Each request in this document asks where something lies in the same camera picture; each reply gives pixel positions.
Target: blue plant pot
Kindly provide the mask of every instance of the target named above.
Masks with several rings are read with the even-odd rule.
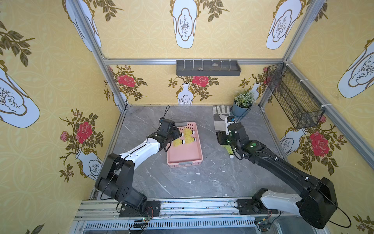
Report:
[[[239,107],[238,105],[236,105],[235,101],[234,101],[234,104],[233,104],[233,108],[232,108],[232,114],[235,116],[235,117],[240,117],[240,116],[243,116],[245,115],[246,112],[249,112],[248,109],[251,108],[251,107],[248,107],[248,108],[241,108]]]

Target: badminton shuttlecock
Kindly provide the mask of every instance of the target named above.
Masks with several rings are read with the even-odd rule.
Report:
[[[234,158],[234,152],[232,151],[231,146],[229,146],[229,145],[221,145],[221,146],[227,150],[230,158]]]
[[[185,140],[175,139],[175,140],[173,141],[173,146],[178,146],[178,145],[185,144],[185,143],[186,143]]]
[[[188,143],[191,143],[191,142],[195,142],[196,138],[195,137],[190,137],[190,136],[185,136],[184,140],[186,141],[186,144],[188,144]]]
[[[190,130],[190,129],[188,129],[188,128],[185,128],[185,129],[184,129],[184,135],[185,135],[185,136],[188,136],[188,135],[191,135],[191,134],[195,134],[195,131]]]

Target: wire mesh basket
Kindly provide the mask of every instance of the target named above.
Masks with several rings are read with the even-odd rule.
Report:
[[[294,128],[318,124],[325,108],[284,63],[267,68],[266,83]]]

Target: potted plant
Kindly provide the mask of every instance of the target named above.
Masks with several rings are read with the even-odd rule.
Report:
[[[232,114],[241,117],[255,102],[255,98],[251,91],[245,90],[238,93],[234,99]]]

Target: white vase illustration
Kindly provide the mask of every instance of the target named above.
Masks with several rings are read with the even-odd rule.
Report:
[[[88,35],[86,35],[84,33],[84,31],[82,30],[83,25],[80,24],[76,20],[76,16],[75,16],[74,11],[73,11],[73,3],[72,2],[73,2],[73,0],[66,0],[66,3],[65,3],[66,4],[66,11],[67,11],[67,13],[70,17],[70,20],[73,22],[74,27],[77,30],[80,38],[85,43],[87,49],[89,49],[90,51],[93,51],[92,46],[87,41]],[[92,17],[92,14],[91,14],[91,11],[90,11],[89,7],[82,0],[78,0],[78,3],[79,3],[80,7],[82,8],[82,10],[85,14],[85,18],[87,20],[87,23],[88,23],[91,31],[93,32],[93,34],[95,36],[95,40],[96,40],[97,44],[99,45],[99,47],[101,47],[101,41],[100,41],[99,33],[97,31],[96,24],[95,24],[94,18]]]
[[[40,110],[25,91],[0,69],[0,120],[18,128],[35,123]]]
[[[91,152],[86,155],[81,148],[75,159],[82,161],[83,173],[86,176],[93,180],[97,179],[101,170],[102,161],[95,153]]]
[[[191,91],[188,90],[188,87],[190,84],[182,84],[183,89],[182,91],[178,94],[178,104],[179,105],[192,105],[193,101],[193,94]]]
[[[277,49],[290,32],[305,6],[305,0],[280,0],[273,13],[273,22],[266,40],[266,47]]]
[[[195,37],[197,5],[193,0],[176,0],[172,7],[174,34],[179,47],[191,48]]]
[[[259,92],[257,91],[257,88],[260,86],[261,84],[256,84],[256,83],[254,83],[253,84],[253,87],[252,87],[252,89],[251,89],[251,93],[253,93],[253,98],[255,99],[255,101],[258,99],[258,97],[259,97]]]
[[[286,155],[289,155],[295,150],[297,150],[300,146],[300,138],[306,134],[307,133],[303,128],[298,130],[289,130],[279,141],[280,146],[283,149],[283,152]]]
[[[374,38],[368,40],[364,51],[349,66],[338,83],[340,94],[351,98],[374,84]]]
[[[125,102],[125,104],[126,105],[128,105],[129,104],[129,102],[128,102],[128,100],[127,100],[127,97],[126,97],[126,95],[124,94],[124,93],[122,93],[122,92],[119,92],[120,93],[120,95],[121,95],[121,97],[122,97],[122,99],[123,99],[123,101]],[[116,96],[114,96],[114,103],[116,104],[116,106],[118,107],[118,99],[117,99],[117,97]]]

